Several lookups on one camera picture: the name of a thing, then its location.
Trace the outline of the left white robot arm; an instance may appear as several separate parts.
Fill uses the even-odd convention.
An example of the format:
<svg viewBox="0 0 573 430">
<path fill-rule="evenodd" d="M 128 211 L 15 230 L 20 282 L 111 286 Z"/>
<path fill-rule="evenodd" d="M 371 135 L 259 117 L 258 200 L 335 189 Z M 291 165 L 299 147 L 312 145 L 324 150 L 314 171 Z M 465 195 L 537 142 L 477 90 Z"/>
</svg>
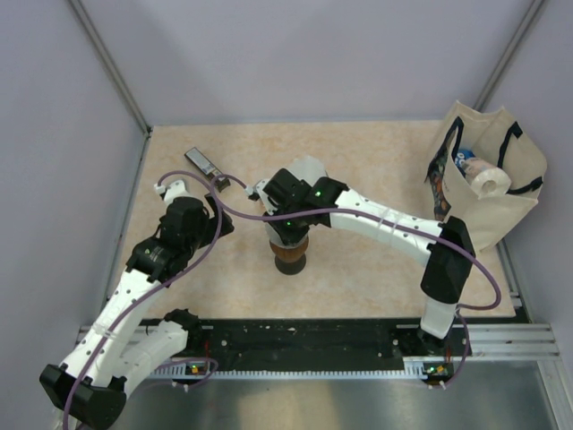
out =
<svg viewBox="0 0 573 430">
<path fill-rule="evenodd" d="M 166 201 L 156 232 L 133 248 L 120 281 L 88 333 L 59 365 L 47 365 L 39 381 L 62 412 L 60 429 L 84 424 L 108 429 L 138 386 L 169 358 L 197 353 L 200 320 L 186 309 L 167 313 L 136 345 L 130 341 L 152 301 L 191 268 L 199 249 L 234 230 L 212 195 L 183 194 Z"/>
</svg>

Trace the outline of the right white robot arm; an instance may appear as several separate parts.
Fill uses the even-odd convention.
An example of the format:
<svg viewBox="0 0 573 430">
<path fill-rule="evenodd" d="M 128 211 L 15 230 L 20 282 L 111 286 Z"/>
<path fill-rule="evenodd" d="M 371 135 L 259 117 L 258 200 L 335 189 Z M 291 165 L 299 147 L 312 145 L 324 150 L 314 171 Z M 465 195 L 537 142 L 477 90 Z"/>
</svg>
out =
<svg viewBox="0 0 573 430">
<path fill-rule="evenodd" d="M 369 237 L 419 262 L 425 305 L 418 344 L 431 355 L 450 344 L 449 331 L 475 258 L 463 220 L 421 219 L 378 204 L 327 175 L 302 179 L 285 168 L 257 183 L 255 192 L 279 246 L 297 247 L 312 226 L 322 225 Z"/>
</svg>

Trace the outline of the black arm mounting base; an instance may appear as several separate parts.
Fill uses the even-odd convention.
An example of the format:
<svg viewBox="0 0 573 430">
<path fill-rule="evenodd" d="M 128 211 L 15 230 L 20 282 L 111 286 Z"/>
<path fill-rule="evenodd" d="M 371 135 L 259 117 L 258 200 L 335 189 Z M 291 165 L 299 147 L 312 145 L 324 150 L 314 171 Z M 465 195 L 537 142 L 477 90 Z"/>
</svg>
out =
<svg viewBox="0 0 573 430">
<path fill-rule="evenodd" d="M 203 319 L 176 357 L 211 357 L 220 371 L 401 370 L 408 357 L 461 357 L 467 336 L 444 340 L 413 319 Z"/>
</svg>

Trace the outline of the white coffee filter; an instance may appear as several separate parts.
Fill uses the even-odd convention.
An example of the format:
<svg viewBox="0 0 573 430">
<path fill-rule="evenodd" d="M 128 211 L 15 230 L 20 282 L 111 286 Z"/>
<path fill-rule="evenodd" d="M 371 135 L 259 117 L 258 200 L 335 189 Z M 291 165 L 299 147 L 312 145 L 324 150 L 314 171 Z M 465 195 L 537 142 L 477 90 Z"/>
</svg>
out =
<svg viewBox="0 0 573 430">
<path fill-rule="evenodd" d="M 324 164 L 309 155 L 293 160 L 286 170 L 297 180 L 303 180 L 310 186 L 314 186 L 320 178 L 328 176 Z"/>
<path fill-rule="evenodd" d="M 265 224 L 265 231 L 273 245 L 290 249 L 298 247 L 308 237 L 309 228 L 298 227 L 290 221 L 271 221 Z"/>
</svg>

